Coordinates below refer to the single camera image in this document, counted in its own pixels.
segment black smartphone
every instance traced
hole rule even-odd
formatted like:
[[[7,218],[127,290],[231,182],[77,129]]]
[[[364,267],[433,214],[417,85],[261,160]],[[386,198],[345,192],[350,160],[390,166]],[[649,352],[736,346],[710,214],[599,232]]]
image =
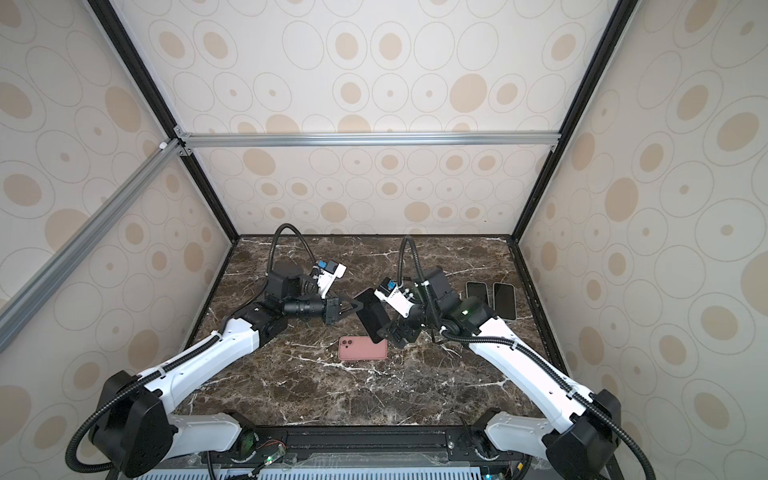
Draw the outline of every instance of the black smartphone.
[[[467,297],[476,296],[488,305],[488,285],[485,282],[467,282]]]
[[[515,308],[515,286],[500,282],[493,284],[493,310],[503,319],[518,318]]]

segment patterned wallpaper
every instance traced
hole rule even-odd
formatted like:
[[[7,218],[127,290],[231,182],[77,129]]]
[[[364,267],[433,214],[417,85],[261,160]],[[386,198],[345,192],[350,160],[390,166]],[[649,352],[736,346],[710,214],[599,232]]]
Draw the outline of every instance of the patterned wallpaper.
[[[0,2],[0,308],[164,135],[74,0]]]
[[[615,0],[114,0],[197,133],[557,130]]]
[[[0,354],[3,480],[82,480],[64,449],[104,381],[183,348],[230,245],[185,172],[171,161]]]
[[[522,241],[659,478],[768,478],[766,47],[765,1],[645,2]]]
[[[511,233],[548,145],[201,148],[241,234]]]

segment brown marble surface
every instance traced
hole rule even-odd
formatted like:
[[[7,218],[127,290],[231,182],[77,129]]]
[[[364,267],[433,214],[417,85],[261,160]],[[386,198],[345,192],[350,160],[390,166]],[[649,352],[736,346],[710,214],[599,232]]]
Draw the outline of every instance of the brown marble surface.
[[[347,265],[332,291],[355,296],[395,276],[398,237],[309,237],[318,260]],[[503,238],[416,237],[425,268],[441,266],[464,295],[468,281],[520,287]],[[197,338],[218,328],[260,287],[269,237],[243,238],[208,309]],[[304,271],[306,252],[292,237],[280,240],[276,261],[293,260]],[[412,274],[408,256],[405,275]],[[517,319],[510,327],[545,356],[521,288],[516,290]],[[235,410],[259,425],[458,425],[474,422],[487,408],[513,415],[542,416],[512,382],[483,358],[457,343],[437,346],[427,333],[379,361],[342,362],[341,336],[366,334],[357,316],[335,326],[316,319],[291,320],[288,329],[253,354],[237,360],[185,399],[178,412],[205,415]]]

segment smartphone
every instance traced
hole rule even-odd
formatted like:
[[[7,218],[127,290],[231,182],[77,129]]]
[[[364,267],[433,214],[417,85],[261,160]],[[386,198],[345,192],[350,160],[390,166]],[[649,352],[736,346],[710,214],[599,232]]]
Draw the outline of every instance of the smartphone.
[[[467,282],[467,297],[476,296],[488,305],[488,285],[485,282]]]
[[[518,318],[515,308],[515,286],[500,282],[493,284],[493,310],[503,319]]]
[[[374,343],[368,336],[343,336],[339,339],[341,360],[384,360],[386,339]]]

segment pink phone case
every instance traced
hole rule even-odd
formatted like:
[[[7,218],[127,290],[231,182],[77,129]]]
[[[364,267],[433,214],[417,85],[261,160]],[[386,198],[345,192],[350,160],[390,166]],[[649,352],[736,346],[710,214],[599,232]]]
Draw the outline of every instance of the pink phone case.
[[[374,343],[368,336],[343,336],[339,339],[341,360],[384,360],[386,340]]]

